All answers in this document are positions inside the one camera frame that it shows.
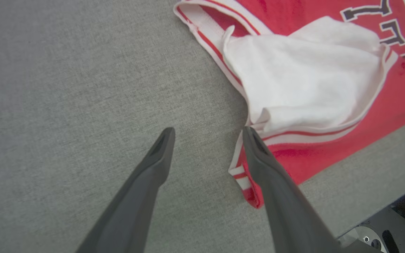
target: gray table surface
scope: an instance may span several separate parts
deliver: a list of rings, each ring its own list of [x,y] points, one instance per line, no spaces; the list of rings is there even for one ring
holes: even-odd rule
[[[0,0],[0,252],[73,252],[163,128],[146,252],[272,252],[227,173],[246,103],[174,0]],[[301,189],[341,235],[405,193],[405,127]]]

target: clothing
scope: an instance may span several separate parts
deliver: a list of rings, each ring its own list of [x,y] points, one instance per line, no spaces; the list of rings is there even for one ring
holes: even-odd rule
[[[405,125],[405,0],[188,0],[175,13],[298,184]],[[260,208],[241,134],[229,173]]]

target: gray fabric surface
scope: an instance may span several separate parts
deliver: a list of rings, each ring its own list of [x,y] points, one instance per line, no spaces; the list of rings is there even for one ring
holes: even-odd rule
[[[246,103],[174,0],[0,1],[0,252],[73,252],[176,128],[148,253],[271,252],[227,173]],[[405,127],[301,189],[340,235],[405,192]]]

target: white cloth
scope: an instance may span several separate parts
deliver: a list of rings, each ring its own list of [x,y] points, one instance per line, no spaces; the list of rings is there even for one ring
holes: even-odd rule
[[[289,36],[223,37],[223,58],[242,82],[263,131],[332,128],[372,103],[384,83],[385,46],[363,27],[323,17]]]

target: red fabric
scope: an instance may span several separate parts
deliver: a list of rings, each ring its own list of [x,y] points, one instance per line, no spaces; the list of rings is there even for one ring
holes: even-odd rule
[[[281,35],[289,35],[323,16],[345,21],[348,19],[345,11],[350,8],[349,14],[356,13],[356,15],[347,21],[373,30],[384,43],[391,46],[392,50],[398,54],[405,54],[405,0],[238,0],[238,3],[264,22],[274,33]],[[246,29],[234,19],[227,18],[214,9],[207,8],[207,10],[207,13],[224,29],[235,24],[238,27],[235,35],[245,35]],[[394,26],[389,29],[385,24]],[[390,40],[395,35],[399,36],[399,41]],[[405,56],[400,57],[392,67],[384,88],[370,111],[352,132],[331,142],[277,144],[268,148],[286,168],[292,179],[300,184],[403,125],[405,125]],[[245,199],[252,206],[260,208],[263,205],[262,191],[251,178],[244,150],[241,151],[237,165],[244,166],[252,184],[252,188],[243,191]]]

